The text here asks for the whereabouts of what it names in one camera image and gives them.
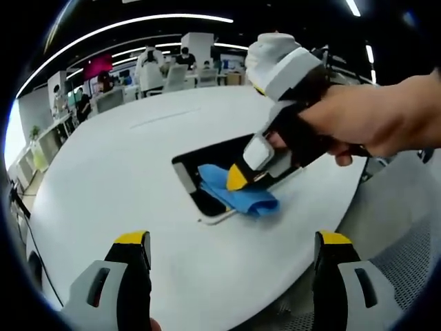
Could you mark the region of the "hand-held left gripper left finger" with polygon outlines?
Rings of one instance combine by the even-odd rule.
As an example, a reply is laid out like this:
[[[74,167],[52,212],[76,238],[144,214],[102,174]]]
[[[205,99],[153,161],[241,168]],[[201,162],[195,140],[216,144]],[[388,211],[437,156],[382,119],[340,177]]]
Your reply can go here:
[[[117,238],[70,286],[61,314],[73,330],[151,330],[150,233]]]

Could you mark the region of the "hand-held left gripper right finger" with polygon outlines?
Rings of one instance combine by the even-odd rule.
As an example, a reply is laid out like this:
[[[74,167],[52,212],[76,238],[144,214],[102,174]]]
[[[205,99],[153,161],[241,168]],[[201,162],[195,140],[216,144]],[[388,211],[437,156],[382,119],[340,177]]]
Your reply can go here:
[[[337,232],[318,231],[314,247],[314,330],[390,330],[401,317],[395,288]]]

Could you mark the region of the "person's right hand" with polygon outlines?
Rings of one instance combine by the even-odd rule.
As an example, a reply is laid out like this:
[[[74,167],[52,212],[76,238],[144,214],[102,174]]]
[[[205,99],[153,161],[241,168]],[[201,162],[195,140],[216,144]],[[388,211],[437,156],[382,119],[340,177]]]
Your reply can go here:
[[[339,166],[352,163],[351,144],[375,157],[420,149],[416,92],[420,76],[392,86],[333,86],[299,114],[318,134],[334,142],[328,153]]]

